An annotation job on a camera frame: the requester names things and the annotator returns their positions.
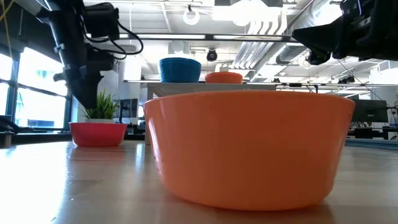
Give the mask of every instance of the computer monitor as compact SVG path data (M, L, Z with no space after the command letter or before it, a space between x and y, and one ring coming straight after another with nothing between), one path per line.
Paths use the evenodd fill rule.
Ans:
M387 102L384 100L353 100L355 110L351 122L388 123Z

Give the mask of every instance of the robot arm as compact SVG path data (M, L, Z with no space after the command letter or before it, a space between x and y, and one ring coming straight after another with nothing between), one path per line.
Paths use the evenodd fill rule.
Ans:
M102 79L100 71L112 70L115 57L109 51L86 43L85 37L92 42L114 43L119 39L118 9L106 2L85 6L82 0L17 2L51 27L55 51L64 65L63 72L56 74L54 80L65 80L68 89L85 108L95 108L97 86Z
M331 55L398 60L398 1L344 0L340 8L343 15L331 24L293 31L311 50L310 64L325 63Z

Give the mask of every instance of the plastic bowl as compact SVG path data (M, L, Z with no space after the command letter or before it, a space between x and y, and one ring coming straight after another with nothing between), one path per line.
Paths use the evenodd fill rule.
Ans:
M207 74L206 83L242 84L243 76L234 72L213 72Z
M73 142L77 146L118 146L124 139L126 124L69 123Z
M166 189L204 205L271 211L330 193L354 106L326 94L220 91L150 100L145 116Z
M160 81L166 83L197 83L201 64L189 58L165 58L159 62Z

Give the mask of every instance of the potted plant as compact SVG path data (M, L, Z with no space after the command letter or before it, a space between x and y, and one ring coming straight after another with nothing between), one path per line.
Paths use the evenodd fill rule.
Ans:
M84 117L89 123L114 123L113 115L118 108L111 95L106 95L106 89L97 95L97 107L95 109L86 109Z
M97 95L97 107L84 110L86 122L70 123L73 142L78 146L118 146L124 138L126 124L112 120L118 104L106 90Z

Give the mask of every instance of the red bowl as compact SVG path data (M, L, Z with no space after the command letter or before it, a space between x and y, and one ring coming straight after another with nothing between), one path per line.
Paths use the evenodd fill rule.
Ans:
M69 123L77 146L118 146L123 141L126 124Z
M205 76L206 83L242 84L243 76L234 72L213 72Z

